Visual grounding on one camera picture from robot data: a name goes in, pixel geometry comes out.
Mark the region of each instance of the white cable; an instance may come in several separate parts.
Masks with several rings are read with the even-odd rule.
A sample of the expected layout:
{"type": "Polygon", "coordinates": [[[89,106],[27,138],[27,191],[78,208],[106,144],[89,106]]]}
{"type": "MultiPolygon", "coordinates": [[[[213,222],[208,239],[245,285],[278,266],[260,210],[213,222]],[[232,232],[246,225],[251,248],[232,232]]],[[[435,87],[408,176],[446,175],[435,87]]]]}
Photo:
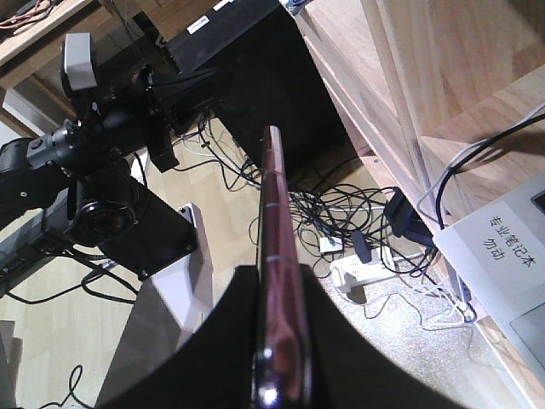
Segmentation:
{"type": "MultiPolygon", "coordinates": [[[[193,142],[193,143],[199,143],[197,141],[187,141],[187,140],[182,140],[182,146],[190,153],[193,153],[194,155],[198,155],[198,156],[204,156],[206,158],[215,158],[215,155],[213,155],[212,153],[200,153],[200,152],[195,152],[193,150],[191,150],[187,145],[186,145],[186,142],[193,142]]],[[[232,167],[234,167],[235,169],[238,169],[238,166],[229,158],[225,158],[225,157],[222,157],[220,155],[218,155],[218,158],[220,158],[221,160],[223,160],[224,162],[228,162],[229,164],[231,164],[232,167]]]]}
{"type": "Polygon", "coordinates": [[[222,140],[223,136],[224,135],[231,135],[227,132],[227,130],[223,130],[221,133],[220,133],[220,136],[216,139],[214,137],[214,135],[212,134],[212,132],[210,132],[208,129],[205,129],[204,132],[208,135],[208,137],[214,141],[214,143],[220,147],[220,144],[223,145],[223,147],[225,149],[228,149],[232,154],[233,156],[240,160],[241,162],[245,162],[247,160],[247,158],[244,157],[244,155],[242,153],[244,153],[244,151],[241,151],[240,149],[234,149],[231,145],[229,145],[228,143],[224,142],[222,140]]]}
{"type": "Polygon", "coordinates": [[[399,276],[399,279],[401,280],[401,282],[403,284],[405,284],[410,290],[415,292],[418,296],[422,296],[422,297],[439,297],[439,298],[444,298],[448,302],[451,302],[451,300],[456,300],[455,290],[452,287],[443,284],[446,280],[449,279],[448,276],[444,277],[436,285],[421,284],[421,285],[414,285],[413,286],[413,285],[410,285],[409,283],[407,283],[406,281],[404,281],[400,276],[399,276]]]}
{"type": "Polygon", "coordinates": [[[399,256],[399,257],[394,257],[392,260],[394,262],[402,262],[403,260],[412,260],[413,258],[417,258],[417,257],[420,257],[420,256],[423,256],[424,255],[424,252],[423,251],[420,251],[418,253],[415,253],[415,254],[410,254],[408,256],[399,256]]]}
{"type": "MultiPolygon", "coordinates": [[[[417,311],[418,316],[419,316],[419,323],[418,324],[424,331],[446,330],[446,329],[450,329],[450,328],[457,328],[459,325],[465,324],[465,317],[463,316],[462,313],[460,313],[460,316],[461,316],[460,321],[455,321],[455,322],[436,321],[436,318],[439,317],[439,316],[442,316],[445,319],[450,318],[454,314],[454,312],[457,311],[457,307],[458,307],[459,302],[453,303],[452,308],[447,308],[446,310],[441,311],[441,312],[437,313],[436,315],[432,315],[431,317],[424,319],[420,309],[418,309],[416,307],[416,305],[410,303],[401,292],[395,291],[395,292],[392,292],[392,293],[387,294],[387,295],[379,296],[379,297],[375,298],[372,301],[366,302],[365,304],[359,304],[359,303],[351,300],[350,298],[346,297],[344,294],[342,294],[335,285],[333,285],[333,287],[335,288],[337,294],[339,295],[339,297],[342,300],[344,300],[346,302],[350,302],[351,304],[357,305],[359,307],[362,307],[364,309],[364,311],[366,311],[366,308],[368,308],[368,307],[370,307],[370,306],[372,306],[372,305],[374,305],[374,304],[376,304],[376,303],[378,303],[380,301],[386,300],[386,301],[384,301],[384,303],[383,303],[383,305],[381,307],[381,309],[383,309],[383,308],[386,307],[386,304],[389,302],[389,300],[390,300],[390,298],[392,296],[399,295],[401,298],[403,298],[405,303],[407,303],[408,305],[410,305],[412,308],[414,308],[417,311]]],[[[443,297],[445,298],[445,300],[447,302],[450,302],[450,300],[446,297],[445,294],[441,298],[443,298],[443,297]]]]}
{"type": "MultiPolygon", "coordinates": [[[[526,115],[521,121],[519,121],[516,125],[520,125],[522,124],[523,122],[526,122],[528,119],[531,119],[531,118],[534,118],[538,112],[540,112],[543,108],[545,108],[545,102],[543,102],[542,104],[538,105],[537,107],[535,107],[528,115],[526,115]]],[[[437,180],[435,181],[435,183],[426,191],[424,192],[424,194],[418,199],[418,201],[416,202],[416,209],[418,210],[418,212],[421,214],[421,215],[424,215],[425,217],[427,217],[428,219],[430,219],[431,221],[433,222],[436,222],[436,223],[439,223],[439,221],[429,215],[423,208],[422,208],[422,203],[424,201],[424,199],[429,196],[434,190],[435,188],[443,181],[443,179],[446,177],[447,173],[449,172],[449,169],[451,166],[453,166],[457,161],[458,159],[460,159],[465,153],[467,153],[468,151],[476,148],[476,147],[479,147],[481,146],[483,143],[487,142],[489,139],[491,138],[486,138],[486,139],[483,139],[481,141],[477,141],[477,142],[474,142],[472,143],[471,145],[467,145],[466,147],[464,147],[459,153],[457,153],[455,155],[454,158],[452,158],[450,160],[450,162],[445,166],[445,168],[443,169],[443,171],[441,172],[441,175],[437,178],[437,180]]]]}

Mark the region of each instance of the wooden cabinet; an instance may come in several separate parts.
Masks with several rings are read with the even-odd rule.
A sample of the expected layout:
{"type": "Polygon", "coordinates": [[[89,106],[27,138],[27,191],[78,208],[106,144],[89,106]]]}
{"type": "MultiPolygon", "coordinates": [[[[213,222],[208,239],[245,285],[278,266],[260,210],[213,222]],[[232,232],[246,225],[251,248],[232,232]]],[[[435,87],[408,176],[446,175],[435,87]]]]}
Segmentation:
{"type": "MultiPolygon", "coordinates": [[[[545,101],[544,18],[538,0],[315,0],[296,20],[354,146],[368,143],[415,205],[462,148],[545,101]]],[[[455,176],[450,222],[544,171],[544,130],[508,137],[455,176]]],[[[433,214],[432,199],[423,206],[433,214]]],[[[478,328],[544,407],[545,389],[494,322],[478,328]]]]}

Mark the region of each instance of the screw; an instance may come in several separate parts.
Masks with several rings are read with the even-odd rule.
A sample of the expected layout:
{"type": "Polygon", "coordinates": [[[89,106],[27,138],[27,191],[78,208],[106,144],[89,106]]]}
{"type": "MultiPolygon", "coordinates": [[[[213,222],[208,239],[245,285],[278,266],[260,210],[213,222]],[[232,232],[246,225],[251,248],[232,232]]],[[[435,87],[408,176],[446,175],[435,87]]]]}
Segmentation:
{"type": "Polygon", "coordinates": [[[35,141],[31,142],[31,149],[38,149],[40,146],[42,146],[43,140],[42,139],[36,139],[35,141]]]}
{"type": "Polygon", "coordinates": [[[72,177],[72,171],[67,169],[67,168],[60,168],[60,170],[62,171],[62,173],[65,174],[66,177],[72,177]]]}

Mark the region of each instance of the power strip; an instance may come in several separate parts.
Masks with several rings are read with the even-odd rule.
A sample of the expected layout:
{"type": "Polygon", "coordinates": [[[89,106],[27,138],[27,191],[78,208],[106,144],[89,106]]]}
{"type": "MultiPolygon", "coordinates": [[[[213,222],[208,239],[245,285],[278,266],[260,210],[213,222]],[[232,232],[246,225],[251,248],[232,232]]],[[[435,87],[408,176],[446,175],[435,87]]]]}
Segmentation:
{"type": "Polygon", "coordinates": [[[366,264],[363,264],[357,255],[333,261],[330,264],[330,271],[335,287],[346,293],[358,285],[369,285],[395,277],[396,274],[382,264],[381,253],[383,261],[393,268],[392,253],[387,247],[372,250],[371,261],[366,264]]]}

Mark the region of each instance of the white paper sign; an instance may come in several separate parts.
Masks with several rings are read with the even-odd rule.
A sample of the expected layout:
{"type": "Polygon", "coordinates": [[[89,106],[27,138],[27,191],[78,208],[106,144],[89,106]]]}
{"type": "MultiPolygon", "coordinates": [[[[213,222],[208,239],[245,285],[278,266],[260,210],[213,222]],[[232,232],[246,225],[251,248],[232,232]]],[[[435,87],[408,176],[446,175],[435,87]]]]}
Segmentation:
{"type": "Polygon", "coordinates": [[[456,231],[499,289],[520,293],[545,283],[545,246],[505,203],[486,206],[456,231]]]}

